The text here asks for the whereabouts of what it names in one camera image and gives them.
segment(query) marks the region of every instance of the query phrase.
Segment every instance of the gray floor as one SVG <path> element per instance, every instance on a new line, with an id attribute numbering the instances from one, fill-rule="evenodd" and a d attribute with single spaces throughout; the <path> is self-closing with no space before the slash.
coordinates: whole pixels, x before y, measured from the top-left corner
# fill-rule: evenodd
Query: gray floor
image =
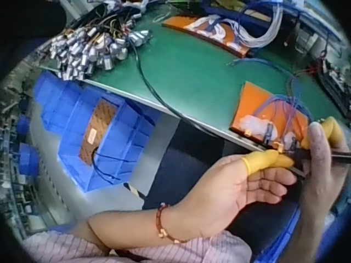
<path id="1" fill-rule="evenodd" d="M 30 137 L 41 155 L 39 192 L 59 224 L 82 220 L 106 210 L 139 210 L 143 200 L 122 185 L 83 193 L 63 170 L 58 160 L 60 138 L 44 129 L 41 106 L 33 102 Z M 130 184 L 148 194 L 160 161 L 179 120 L 162 114 L 136 166 Z"/>

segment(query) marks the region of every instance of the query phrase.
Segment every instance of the bracelet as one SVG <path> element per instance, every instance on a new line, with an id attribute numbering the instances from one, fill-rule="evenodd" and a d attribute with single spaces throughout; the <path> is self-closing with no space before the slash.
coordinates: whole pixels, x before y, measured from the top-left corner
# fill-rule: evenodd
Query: bracelet
<path id="1" fill-rule="evenodd" d="M 161 224 L 161 214 L 162 214 L 162 211 L 167 208 L 167 207 L 170 207 L 169 204 L 165 204 L 165 203 L 161 203 L 161 206 L 160 208 L 157 210 L 157 213 L 156 213 L 156 228 L 157 228 L 157 231 L 158 231 L 158 236 L 160 238 L 168 238 L 170 241 L 172 241 L 173 243 L 175 244 L 182 244 L 182 243 L 186 243 L 187 241 L 181 241 L 181 240 L 178 240 L 178 239 L 175 239 L 174 237 L 171 237 L 167 231 L 162 227 L 162 224 Z"/>

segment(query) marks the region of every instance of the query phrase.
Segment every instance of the tweezers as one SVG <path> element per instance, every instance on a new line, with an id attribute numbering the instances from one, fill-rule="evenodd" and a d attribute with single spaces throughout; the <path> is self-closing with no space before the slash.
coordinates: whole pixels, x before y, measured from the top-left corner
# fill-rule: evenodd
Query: tweezers
<path id="1" fill-rule="evenodd" d="M 294 161 L 300 162 L 302 160 L 311 160 L 311 153 L 309 150 L 296 149 L 292 152 L 287 152 L 287 155 Z M 351 152 L 331 152 L 331 158 L 334 163 L 351 163 Z"/>

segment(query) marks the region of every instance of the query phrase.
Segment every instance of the forearm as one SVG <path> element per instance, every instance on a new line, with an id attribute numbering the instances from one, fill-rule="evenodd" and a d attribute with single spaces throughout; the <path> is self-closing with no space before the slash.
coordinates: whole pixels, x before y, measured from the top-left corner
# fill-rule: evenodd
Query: forearm
<path id="1" fill-rule="evenodd" d="M 279 263 L 315 262 L 318 246 L 324 230 L 324 218 L 312 219 L 301 216 L 291 240 L 284 250 Z"/>
<path id="2" fill-rule="evenodd" d="M 162 212 L 162 226 L 169 235 L 179 240 L 195 238 L 184 221 L 173 207 Z M 158 236 L 156 210 L 104 212 L 78 225 L 72 234 L 97 244 L 103 250 L 171 244 L 168 238 Z"/>

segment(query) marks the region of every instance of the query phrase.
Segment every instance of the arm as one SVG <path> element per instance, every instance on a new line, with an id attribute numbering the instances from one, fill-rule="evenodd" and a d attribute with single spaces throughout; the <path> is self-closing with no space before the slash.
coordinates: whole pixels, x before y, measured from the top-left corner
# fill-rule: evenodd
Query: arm
<path id="1" fill-rule="evenodd" d="M 276 151 L 254 152 L 245 158 L 246 161 L 242 156 L 222 158 L 180 203 L 165 209 L 161 222 L 168 234 L 182 241 L 214 236 L 224 230 L 245 205 L 256 201 L 277 203 L 286 194 L 283 185 L 296 182 L 288 170 L 262 170 L 277 163 L 283 167 L 292 164 Z M 158 236 L 156 210 L 104 212 L 79 224 L 72 234 L 105 252 L 171 243 Z"/>
<path id="2" fill-rule="evenodd" d="M 322 127 L 313 123 L 308 134 L 312 162 L 305 168 L 311 171 L 311 176 L 305 182 L 300 220 L 279 263 L 315 262 L 325 217 L 339 195 L 348 171 L 348 165 L 331 165 L 328 140 L 336 151 L 348 152 L 341 129 L 333 118 L 328 118 Z"/>
<path id="3" fill-rule="evenodd" d="M 189 240 L 197 236 L 186 225 L 186 219 L 174 208 L 162 212 L 162 226 L 179 239 Z M 96 244 L 108 252 L 110 249 L 129 249 L 171 244 L 161 239 L 156 228 L 156 210 L 108 211 L 92 216 L 77 225 L 72 234 Z"/>

